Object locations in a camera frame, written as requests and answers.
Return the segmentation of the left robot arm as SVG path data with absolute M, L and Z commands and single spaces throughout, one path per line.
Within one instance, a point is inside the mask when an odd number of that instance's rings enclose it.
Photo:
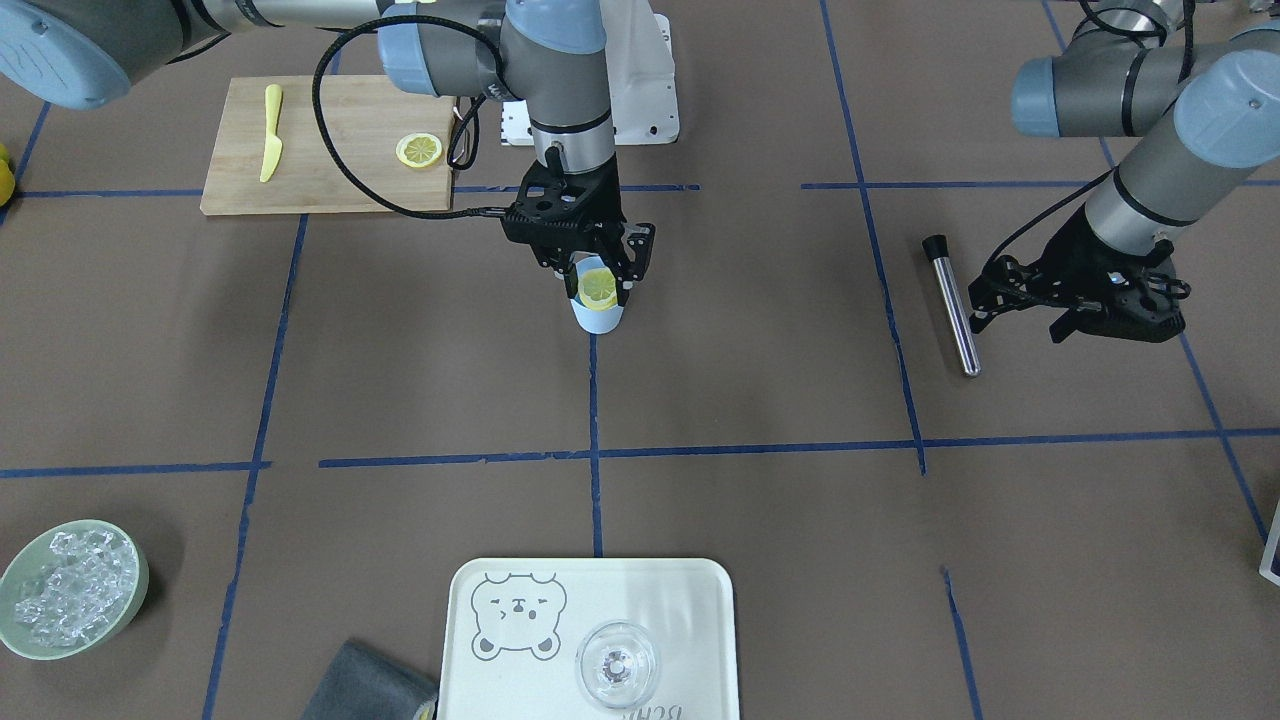
M 969 325 L 1056 307 L 1050 337 L 1160 343 L 1184 332 L 1175 240 L 1279 154 L 1277 22 L 1194 38 L 1189 1 L 1101 1 L 1057 56 L 1025 63 L 1014 126 L 1039 137 L 1133 137 L 1033 263 L 996 249 L 969 284 Z

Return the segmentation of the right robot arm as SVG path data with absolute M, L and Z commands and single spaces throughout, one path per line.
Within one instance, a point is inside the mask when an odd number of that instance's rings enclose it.
M 311 85 L 321 120 L 332 59 L 375 35 L 397 88 L 527 106 L 536 155 L 517 199 L 444 219 L 498 219 L 573 300 L 582 300 L 579 264 L 588 258 L 611 272 L 620 306 L 646 274 L 655 229 L 627 222 L 621 208 L 598 1 L 5 1 L 1 15 L 4 76 L 76 110 L 124 97 L 161 67 L 230 35 L 305 26 L 335 33 Z

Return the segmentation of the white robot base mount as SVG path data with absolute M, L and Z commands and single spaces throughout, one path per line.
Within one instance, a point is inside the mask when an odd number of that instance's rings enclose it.
M 680 118 L 669 22 L 648 1 L 507 1 L 506 26 L 554 50 L 602 46 L 611 113 L 598 126 L 570 133 L 534 120 L 526 102 L 504 102 L 500 138 L 532 146 L 538 156 L 559 149 L 573 170 L 599 167 L 617 146 L 672 143 Z

